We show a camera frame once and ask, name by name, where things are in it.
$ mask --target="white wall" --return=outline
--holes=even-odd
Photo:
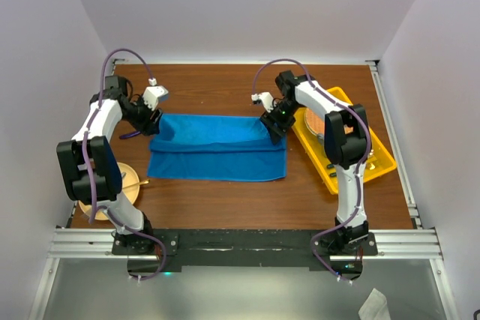
[[[364,61],[414,0],[82,0],[107,49],[168,60]]]
[[[80,0],[0,0],[0,319],[26,319],[55,224],[56,159],[88,114],[105,49]]]
[[[416,0],[380,62],[426,226],[463,313],[480,309],[480,0]]]

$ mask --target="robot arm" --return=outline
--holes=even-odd
[[[90,101],[90,113],[80,131],[72,140],[57,145],[57,156],[65,188],[70,199],[92,204],[90,179],[82,157],[82,141],[90,124],[87,151],[94,168],[97,206],[116,227],[117,234],[129,235],[124,226],[136,232],[150,232],[145,214],[136,209],[122,192],[122,175],[110,147],[110,139],[120,120],[127,120],[143,135],[158,133],[162,111],[157,105],[168,98],[162,86],[149,86],[135,101],[128,100],[127,80],[119,76],[105,79],[103,102],[98,106],[98,95]]]
[[[368,235],[368,222],[363,206],[363,174],[365,164],[358,169],[360,188],[357,187],[356,166],[367,147],[365,132],[357,120],[338,104],[348,106],[360,116],[368,126],[365,109],[361,105],[351,106],[341,100],[332,103],[315,91],[306,76],[296,77],[291,71],[280,73],[275,79],[283,99],[274,103],[269,93],[252,95],[254,103],[261,103],[265,112],[260,120],[265,125],[273,143],[279,142],[295,123],[294,114],[300,106],[306,106],[325,119],[324,147],[327,158],[334,164],[338,179],[338,210],[335,225],[344,223],[354,212],[360,195],[360,205],[356,216],[345,229],[337,232],[337,248],[360,240]],[[321,88],[313,79],[316,87]],[[345,134],[345,127],[353,132]]]

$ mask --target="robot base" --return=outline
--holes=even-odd
[[[239,229],[154,229],[154,236],[163,241],[167,251],[165,272],[180,272],[183,266],[242,266],[242,267],[298,267],[310,271],[324,271],[310,248],[313,230],[239,230]],[[342,252],[318,246],[319,254],[339,274],[356,278],[362,272],[360,260],[334,260],[333,255],[356,256],[362,248],[363,256],[378,254],[373,233],[351,243]],[[138,256],[135,246],[114,244],[113,255]],[[151,273],[158,262],[155,259],[129,259],[132,273]]]

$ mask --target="wooden tabletop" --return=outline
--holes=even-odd
[[[251,86],[259,65],[157,64],[151,66],[160,85],[170,92],[160,106],[165,113],[261,116],[251,105]],[[377,93],[368,66],[311,65],[310,73],[324,88],[340,86],[353,103],[367,110],[368,122],[392,153]],[[278,94],[275,77],[284,70],[302,74],[294,65],[264,70],[257,91]],[[119,65],[115,73],[127,77],[134,91],[143,93],[148,75],[142,65]],[[146,178],[151,137],[119,140],[132,131],[118,124],[111,146],[117,161]],[[141,187],[135,206],[154,228],[198,229],[326,229],[334,225],[338,197],[331,195],[293,131],[287,136],[287,176],[279,181],[241,183],[152,179]],[[398,172],[390,172],[364,186],[364,206],[371,229],[411,229],[412,223]],[[73,228],[88,228],[78,208]],[[96,221],[94,227],[111,227]]]

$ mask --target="wooden plate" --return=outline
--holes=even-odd
[[[305,124],[307,125],[307,129],[309,129],[313,135],[323,138],[323,133],[325,132],[325,123],[310,109],[305,110]]]
[[[123,178],[123,181],[121,182],[121,187],[127,187],[129,185],[140,182],[138,174],[134,170],[134,168],[123,163],[117,163],[117,164],[118,164],[118,168],[120,169],[120,173],[125,172],[125,176]],[[139,192],[140,192],[140,185],[137,185],[136,187],[129,187],[128,189],[126,189],[124,191],[124,194],[126,195],[128,201],[133,204],[137,200]],[[85,205],[82,202],[78,202],[78,203],[80,205],[80,209],[82,209],[85,215],[89,215],[90,210],[92,209],[91,205]],[[102,211],[99,211],[95,216],[95,220],[108,220],[108,217]]]

